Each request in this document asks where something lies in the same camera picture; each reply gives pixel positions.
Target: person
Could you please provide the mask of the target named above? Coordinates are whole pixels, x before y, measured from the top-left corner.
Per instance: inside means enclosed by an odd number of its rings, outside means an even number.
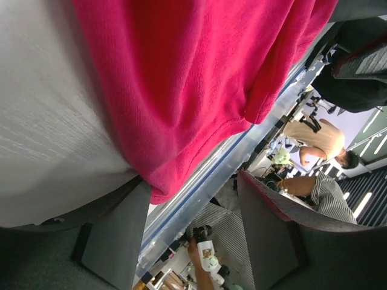
[[[210,273],[205,272],[201,266],[198,244],[194,237],[189,242],[188,255],[195,270],[197,290],[214,290]]]
[[[325,101],[351,113],[387,105],[386,83],[373,79],[336,79],[333,76],[335,69],[340,67],[340,62],[349,53],[366,47],[369,47],[367,50],[372,50],[373,43],[379,41],[386,30],[387,22],[379,17],[347,21],[342,25],[337,38],[338,46],[335,47],[336,52],[331,56],[330,64],[323,68],[312,83],[312,87]]]
[[[272,180],[263,179],[263,183]],[[295,196],[309,196],[313,202],[312,209],[320,214],[339,221],[356,224],[352,210],[346,204],[338,183],[326,176],[297,176],[285,179],[279,183],[279,188],[286,189],[289,194]],[[246,234],[244,232],[242,214],[238,195],[234,190],[233,179],[230,179],[215,195],[187,228],[190,236],[195,227],[210,225],[212,227],[212,239],[216,255],[221,257],[221,263],[230,269],[230,279],[243,289],[255,289],[252,267],[247,249]],[[195,241],[191,241],[189,255],[195,267],[198,289],[209,284],[210,276],[203,272],[197,255]]]
[[[327,175],[295,176],[284,179],[278,185],[290,195],[309,196],[313,209],[324,216],[351,224],[357,223],[352,210],[344,200],[340,186]]]
[[[352,151],[344,149],[345,137],[343,132],[326,119],[320,119],[321,130],[314,133],[313,130],[298,121],[286,124],[283,134],[287,138],[302,142],[307,146],[300,148],[300,163],[306,166],[308,155],[317,156],[323,160],[334,158],[343,169],[352,169],[359,165],[359,157]]]

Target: person's hand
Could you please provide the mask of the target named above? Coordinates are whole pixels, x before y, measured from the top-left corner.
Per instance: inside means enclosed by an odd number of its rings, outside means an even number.
[[[199,250],[198,250],[198,243],[196,242],[196,239],[194,237],[189,242],[188,255],[189,255],[189,258],[191,259],[191,262],[193,263],[193,266],[195,268],[200,268],[201,269],[201,262],[200,262],[200,256],[199,256]]]
[[[300,160],[300,161],[302,166],[306,166],[310,163],[309,161],[306,161],[306,160]]]

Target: pink fabric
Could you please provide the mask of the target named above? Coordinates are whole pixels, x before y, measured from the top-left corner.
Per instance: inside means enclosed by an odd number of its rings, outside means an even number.
[[[130,164],[167,201],[260,123],[337,0],[73,0]]]

